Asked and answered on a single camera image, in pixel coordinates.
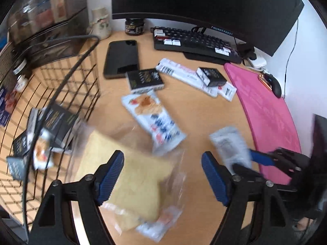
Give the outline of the person's right hand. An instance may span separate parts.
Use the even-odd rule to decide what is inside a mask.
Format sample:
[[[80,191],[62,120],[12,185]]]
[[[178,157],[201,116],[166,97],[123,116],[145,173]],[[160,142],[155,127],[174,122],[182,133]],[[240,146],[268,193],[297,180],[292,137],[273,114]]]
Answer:
[[[313,223],[313,221],[314,221],[313,219],[303,217],[302,219],[294,223],[293,230],[299,232],[306,231]]]

